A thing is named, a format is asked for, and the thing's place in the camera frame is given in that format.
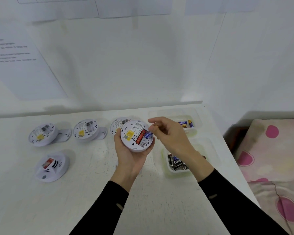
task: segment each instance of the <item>black sleeve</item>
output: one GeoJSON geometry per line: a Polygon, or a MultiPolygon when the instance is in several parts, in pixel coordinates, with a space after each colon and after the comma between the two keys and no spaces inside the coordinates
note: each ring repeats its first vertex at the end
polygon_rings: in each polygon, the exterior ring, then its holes
{"type": "Polygon", "coordinates": [[[113,234],[129,193],[108,181],[98,199],[78,222],[70,235],[113,234]]]}
{"type": "Polygon", "coordinates": [[[216,169],[198,184],[230,234],[288,234],[216,169]]]}

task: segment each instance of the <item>red battery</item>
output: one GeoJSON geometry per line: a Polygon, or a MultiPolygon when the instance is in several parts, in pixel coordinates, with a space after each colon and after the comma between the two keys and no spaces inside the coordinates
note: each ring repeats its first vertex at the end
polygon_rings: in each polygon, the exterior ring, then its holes
{"type": "Polygon", "coordinates": [[[140,142],[142,141],[142,138],[144,137],[145,133],[147,133],[147,130],[142,130],[141,133],[139,134],[137,140],[135,143],[140,144],[140,142]]]}

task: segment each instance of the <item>right hand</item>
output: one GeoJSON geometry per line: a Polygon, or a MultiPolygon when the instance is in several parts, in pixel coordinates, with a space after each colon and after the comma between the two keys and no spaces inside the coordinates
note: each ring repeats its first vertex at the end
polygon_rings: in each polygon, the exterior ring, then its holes
{"type": "Polygon", "coordinates": [[[166,117],[156,117],[148,119],[148,130],[152,132],[165,146],[165,148],[174,156],[183,159],[191,155],[196,150],[189,142],[183,127],[178,123],[166,117]]]}

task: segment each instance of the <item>left hand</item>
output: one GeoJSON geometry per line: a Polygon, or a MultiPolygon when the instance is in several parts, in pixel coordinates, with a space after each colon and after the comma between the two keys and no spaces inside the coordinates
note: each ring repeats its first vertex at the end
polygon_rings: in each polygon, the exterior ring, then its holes
{"type": "Polygon", "coordinates": [[[127,192],[130,191],[140,170],[143,168],[147,155],[155,145],[155,139],[149,148],[140,153],[131,152],[121,141],[121,129],[117,129],[114,135],[115,151],[117,152],[119,164],[111,181],[122,186],[127,192]]]}

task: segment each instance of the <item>paper on wall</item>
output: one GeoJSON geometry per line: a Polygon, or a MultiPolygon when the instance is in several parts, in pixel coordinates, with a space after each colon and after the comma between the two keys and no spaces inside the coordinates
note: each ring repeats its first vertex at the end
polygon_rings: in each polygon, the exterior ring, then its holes
{"type": "Polygon", "coordinates": [[[67,97],[26,29],[17,22],[0,21],[0,80],[20,100],[67,97]]]}
{"type": "Polygon", "coordinates": [[[170,14],[172,3],[173,0],[96,0],[100,18],[170,14]]]}
{"type": "Polygon", "coordinates": [[[185,15],[254,11],[260,0],[186,0],[185,15]]]}
{"type": "Polygon", "coordinates": [[[11,0],[25,22],[99,17],[95,0],[11,0]]]}

